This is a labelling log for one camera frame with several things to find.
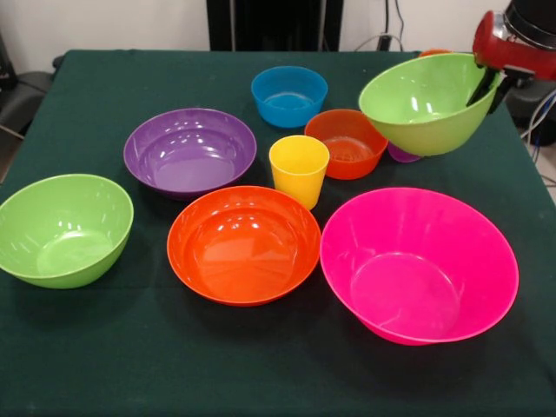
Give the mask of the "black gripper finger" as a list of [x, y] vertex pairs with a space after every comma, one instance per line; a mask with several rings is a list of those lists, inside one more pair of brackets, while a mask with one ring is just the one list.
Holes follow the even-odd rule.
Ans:
[[492, 107], [497, 107], [500, 103], [499, 94], [500, 73], [495, 69], [486, 69], [483, 77], [480, 79], [477, 87], [467, 101], [467, 107], [472, 106], [483, 97], [487, 96], [489, 92], [493, 92]]
[[488, 114], [492, 114], [499, 107], [512, 88], [520, 87], [523, 83], [529, 83], [534, 79], [533, 71], [511, 65], [505, 66], [502, 73], [505, 77], [496, 89]]

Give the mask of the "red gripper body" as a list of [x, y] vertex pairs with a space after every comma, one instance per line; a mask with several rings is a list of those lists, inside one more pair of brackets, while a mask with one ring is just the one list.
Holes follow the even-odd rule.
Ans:
[[524, 70], [545, 81], [555, 80], [555, 52], [507, 39], [501, 12], [489, 10], [481, 19], [473, 40], [478, 65], [495, 70]]

